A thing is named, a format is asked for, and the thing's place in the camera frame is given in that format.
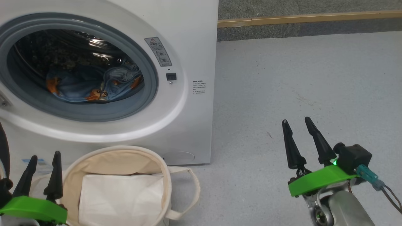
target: washing machine door opening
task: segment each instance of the washing machine door opening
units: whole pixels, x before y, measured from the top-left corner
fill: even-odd
[[[88,122],[131,116],[158,87],[151,59],[134,40],[98,21],[59,13],[0,27],[0,81],[40,111]]]

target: clothes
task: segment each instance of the clothes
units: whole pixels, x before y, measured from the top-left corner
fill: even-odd
[[[50,69],[47,89],[68,102],[113,101],[137,87],[143,80],[135,63],[124,60],[121,66],[104,70],[78,65],[73,71]]]

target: gold trim strip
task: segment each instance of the gold trim strip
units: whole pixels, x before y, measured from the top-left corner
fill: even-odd
[[[366,20],[366,19],[382,19],[382,18],[402,18],[402,10],[340,12],[340,13],[228,19],[228,20],[218,20],[218,28],[288,24],[288,23],[310,23],[310,22],[324,22],[324,21]]]

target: green plastic part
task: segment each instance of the green plastic part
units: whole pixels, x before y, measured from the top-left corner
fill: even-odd
[[[56,224],[65,224],[67,210],[45,199],[36,199],[28,196],[12,198],[2,209],[1,214],[31,218]]]
[[[348,175],[337,165],[326,166],[318,171],[306,174],[289,184],[289,191],[292,196],[303,195],[307,192],[320,189],[322,187],[339,183],[345,180],[358,177]]]

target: basket handle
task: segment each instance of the basket handle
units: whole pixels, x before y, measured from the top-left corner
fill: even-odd
[[[190,206],[183,212],[178,212],[178,211],[174,211],[172,209],[168,210],[166,212],[166,218],[170,219],[170,220],[179,220],[181,217],[183,217],[183,215],[185,213],[187,213],[187,211],[189,211],[199,200],[200,198],[200,191],[201,191],[201,187],[200,187],[200,182],[197,178],[197,176],[194,174],[194,172],[187,167],[180,167],[180,166],[170,166],[169,167],[170,173],[180,173],[180,172],[185,172],[187,171],[193,178],[194,184],[195,184],[195,194],[194,194],[194,198],[193,201],[191,202]]]

